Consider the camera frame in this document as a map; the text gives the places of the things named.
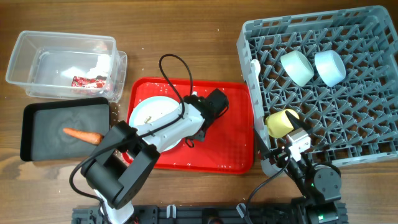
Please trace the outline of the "red snack wrapper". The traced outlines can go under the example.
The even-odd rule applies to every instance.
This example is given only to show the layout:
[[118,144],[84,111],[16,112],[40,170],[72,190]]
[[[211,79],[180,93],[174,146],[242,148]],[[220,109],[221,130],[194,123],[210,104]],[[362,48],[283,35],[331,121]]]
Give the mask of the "red snack wrapper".
[[102,88],[106,85],[106,78],[97,76],[96,78],[73,77],[72,87],[82,88]]

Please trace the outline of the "light blue plate with rice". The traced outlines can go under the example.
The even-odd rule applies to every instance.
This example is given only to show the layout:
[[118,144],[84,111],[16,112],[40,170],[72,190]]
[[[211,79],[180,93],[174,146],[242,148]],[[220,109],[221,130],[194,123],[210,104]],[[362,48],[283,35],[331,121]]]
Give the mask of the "light blue plate with rice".
[[[140,102],[132,111],[128,124],[130,127],[146,125],[139,128],[138,135],[145,134],[162,127],[175,120],[181,111],[180,104],[166,96],[153,96]],[[157,131],[153,136],[147,136],[145,140],[154,140],[157,150],[162,153],[174,146],[183,138],[183,119]]]

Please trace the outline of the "yellow plastic cup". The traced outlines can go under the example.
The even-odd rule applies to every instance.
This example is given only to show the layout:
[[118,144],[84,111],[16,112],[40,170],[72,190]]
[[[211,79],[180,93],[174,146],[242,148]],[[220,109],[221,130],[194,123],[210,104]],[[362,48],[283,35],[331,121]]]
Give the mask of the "yellow plastic cup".
[[282,138],[294,129],[286,115],[286,111],[294,115],[296,118],[299,118],[297,112],[292,109],[278,111],[268,116],[265,119],[264,124],[267,126],[268,133],[271,137]]

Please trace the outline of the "white tissue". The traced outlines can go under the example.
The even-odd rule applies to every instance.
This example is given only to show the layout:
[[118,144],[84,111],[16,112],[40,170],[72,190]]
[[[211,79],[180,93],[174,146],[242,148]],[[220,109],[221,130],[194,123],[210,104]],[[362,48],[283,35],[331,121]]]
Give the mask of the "white tissue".
[[109,55],[99,55],[95,67],[91,68],[85,77],[105,80],[109,76],[110,62]]

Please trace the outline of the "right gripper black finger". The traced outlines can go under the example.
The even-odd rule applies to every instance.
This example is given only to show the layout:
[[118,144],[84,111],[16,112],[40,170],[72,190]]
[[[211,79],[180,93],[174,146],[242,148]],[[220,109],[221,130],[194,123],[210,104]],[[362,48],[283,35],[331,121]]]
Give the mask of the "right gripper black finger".
[[260,134],[254,129],[254,139],[256,140],[257,155],[260,159],[268,159],[270,157],[270,150],[261,138]]
[[285,114],[286,114],[289,122],[293,126],[294,131],[302,128],[303,130],[305,130],[308,133],[311,132],[311,130],[312,130],[311,127],[309,125],[307,125],[304,121],[300,120],[299,118],[296,118],[291,112],[289,112],[287,110],[285,111]]

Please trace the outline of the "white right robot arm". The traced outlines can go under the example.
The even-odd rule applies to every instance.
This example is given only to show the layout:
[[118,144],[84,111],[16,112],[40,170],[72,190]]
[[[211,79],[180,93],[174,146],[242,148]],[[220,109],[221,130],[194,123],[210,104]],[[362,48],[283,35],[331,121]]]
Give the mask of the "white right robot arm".
[[298,215],[302,222],[331,223],[339,220],[336,201],[341,199],[341,172],[327,162],[312,164],[305,154],[311,148],[313,129],[300,120],[294,110],[276,112],[265,120],[269,134],[287,138],[287,144],[270,150],[261,143],[260,153],[264,161],[276,165],[279,170],[258,185],[250,194],[243,217],[249,222],[249,204],[255,194],[270,181],[286,173],[296,184],[302,197],[298,198]]

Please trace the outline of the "orange carrot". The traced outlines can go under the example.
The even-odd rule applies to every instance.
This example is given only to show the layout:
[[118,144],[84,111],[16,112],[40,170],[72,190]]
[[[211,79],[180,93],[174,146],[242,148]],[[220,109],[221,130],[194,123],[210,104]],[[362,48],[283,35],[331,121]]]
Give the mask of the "orange carrot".
[[71,137],[93,145],[99,145],[104,138],[100,133],[81,131],[73,128],[63,128],[63,132]]

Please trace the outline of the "mint green bowl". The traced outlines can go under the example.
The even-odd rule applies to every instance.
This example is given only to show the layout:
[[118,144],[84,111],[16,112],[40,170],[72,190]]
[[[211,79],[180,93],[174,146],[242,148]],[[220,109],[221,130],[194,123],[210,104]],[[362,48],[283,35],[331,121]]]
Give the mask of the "mint green bowl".
[[312,65],[298,50],[281,56],[280,62],[288,76],[300,87],[305,86],[314,76]]

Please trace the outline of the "white plastic spoon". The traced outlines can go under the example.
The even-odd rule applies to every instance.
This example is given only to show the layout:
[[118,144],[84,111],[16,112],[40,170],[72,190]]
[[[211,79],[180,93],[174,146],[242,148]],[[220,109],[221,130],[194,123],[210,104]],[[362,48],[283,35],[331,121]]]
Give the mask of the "white plastic spoon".
[[254,74],[258,77],[261,71],[261,65],[257,59],[251,60],[251,68],[254,70]]

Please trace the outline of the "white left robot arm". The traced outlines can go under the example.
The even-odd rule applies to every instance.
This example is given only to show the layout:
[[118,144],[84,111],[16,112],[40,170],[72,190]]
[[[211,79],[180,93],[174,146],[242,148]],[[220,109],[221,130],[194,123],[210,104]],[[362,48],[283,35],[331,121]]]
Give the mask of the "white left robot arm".
[[229,108],[219,89],[207,97],[188,95],[171,113],[144,125],[113,126],[91,155],[69,177],[71,188],[99,201],[103,223],[125,223],[134,213],[131,200],[140,191],[161,152],[184,139],[188,147],[203,141],[207,129]]

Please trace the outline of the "light blue bowl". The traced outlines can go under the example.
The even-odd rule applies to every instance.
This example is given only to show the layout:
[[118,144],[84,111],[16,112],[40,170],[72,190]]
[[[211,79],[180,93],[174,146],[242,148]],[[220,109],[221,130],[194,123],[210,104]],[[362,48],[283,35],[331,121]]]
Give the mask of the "light blue bowl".
[[334,50],[315,54],[316,70],[328,87],[333,87],[346,77],[346,69],[340,55]]

